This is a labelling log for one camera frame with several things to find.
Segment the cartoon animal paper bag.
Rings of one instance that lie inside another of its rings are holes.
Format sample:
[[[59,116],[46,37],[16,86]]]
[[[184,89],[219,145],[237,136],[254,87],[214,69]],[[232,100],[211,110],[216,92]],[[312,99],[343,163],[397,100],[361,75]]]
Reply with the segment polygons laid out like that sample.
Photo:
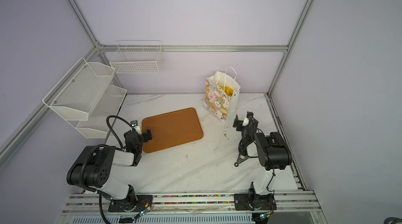
[[[224,93],[224,86],[233,89],[231,97]],[[219,121],[227,123],[234,116],[240,91],[237,72],[228,66],[224,72],[217,71],[213,76],[206,78],[204,107]]]

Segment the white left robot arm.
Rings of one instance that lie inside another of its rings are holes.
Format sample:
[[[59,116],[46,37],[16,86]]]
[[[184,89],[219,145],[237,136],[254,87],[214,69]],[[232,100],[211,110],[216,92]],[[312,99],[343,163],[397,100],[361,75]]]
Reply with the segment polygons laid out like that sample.
[[[126,150],[106,144],[86,146],[67,173],[67,183],[95,192],[106,199],[137,204],[133,186],[112,175],[114,166],[137,166],[143,144],[152,140],[151,130],[139,134],[131,129],[124,134]]]

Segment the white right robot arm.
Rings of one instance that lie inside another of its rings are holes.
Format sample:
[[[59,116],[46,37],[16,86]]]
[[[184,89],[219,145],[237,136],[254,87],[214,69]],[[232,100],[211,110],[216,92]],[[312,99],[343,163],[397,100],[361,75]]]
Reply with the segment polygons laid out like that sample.
[[[245,199],[241,199],[240,196],[235,197],[235,201],[242,203],[250,210],[274,206],[273,185],[280,172],[293,162],[290,149],[281,134],[271,132],[265,135],[258,128],[258,124],[252,112],[248,112],[244,120],[236,116],[233,121],[233,127],[241,133],[238,157],[234,166],[238,167],[249,159],[258,159],[263,168],[257,178],[251,182],[247,197]]]

